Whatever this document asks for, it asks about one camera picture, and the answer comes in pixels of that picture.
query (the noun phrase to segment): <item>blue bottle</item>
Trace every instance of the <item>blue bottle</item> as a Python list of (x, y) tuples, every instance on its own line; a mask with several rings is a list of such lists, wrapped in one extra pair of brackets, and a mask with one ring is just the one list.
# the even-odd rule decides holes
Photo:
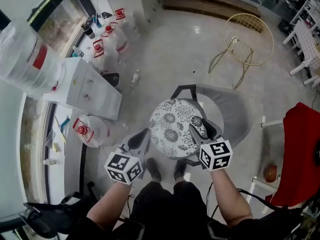
[(100, 24), (99, 20), (96, 18), (95, 15), (92, 15), (93, 22), (96, 24), (96, 26), (100, 29), (102, 25)]

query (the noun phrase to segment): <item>shoe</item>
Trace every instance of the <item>shoe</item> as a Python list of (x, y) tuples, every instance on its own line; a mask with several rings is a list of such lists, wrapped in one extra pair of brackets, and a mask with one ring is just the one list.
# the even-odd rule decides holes
[(183, 177), (185, 175), (186, 168), (187, 164), (184, 161), (176, 161), (175, 171), (173, 175), (174, 179), (176, 180), (177, 178)]
[(146, 164), (146, 169), (149, 171), (151, 174), (151, 177), (154, 179), (158, 179), (161, 181), (161, 174), (158, 170), (157, 162), (154, 158), (148, 158), (145, 162)]

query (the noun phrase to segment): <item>forearm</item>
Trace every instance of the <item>forearm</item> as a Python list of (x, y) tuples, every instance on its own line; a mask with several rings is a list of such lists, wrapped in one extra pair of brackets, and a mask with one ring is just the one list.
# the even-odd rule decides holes
[(235, 226), (245, 219), (253, 219), (249, 204), (236, 189), (226, 171), (212, 171), (211, 177), (221, 215), (228, 226)]
[(130, 194), (131, 185), (114, 183), (88, 212), (87, 217), (104, 230), (112, 230)]

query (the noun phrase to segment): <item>blue tool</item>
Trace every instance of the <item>blue tool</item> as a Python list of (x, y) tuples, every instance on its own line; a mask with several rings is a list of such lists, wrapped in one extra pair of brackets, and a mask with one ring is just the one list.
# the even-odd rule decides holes
[(60, 125), (60, 130), (63, 133), (64, 126), (70, 121), (69, 117), (66, 118), (66, 120), (63, 121), (63, 123)]

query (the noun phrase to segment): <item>red tablecloth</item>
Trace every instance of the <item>red tablecloth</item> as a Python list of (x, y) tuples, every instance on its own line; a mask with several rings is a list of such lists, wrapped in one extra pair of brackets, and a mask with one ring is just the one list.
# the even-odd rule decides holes
[(320, 113), (299, 102), (283, 119), (284, 159), (280, 185), (271, 199), (275, 206), (295, 206), (320, 186), (315, 148), (320, 140)]

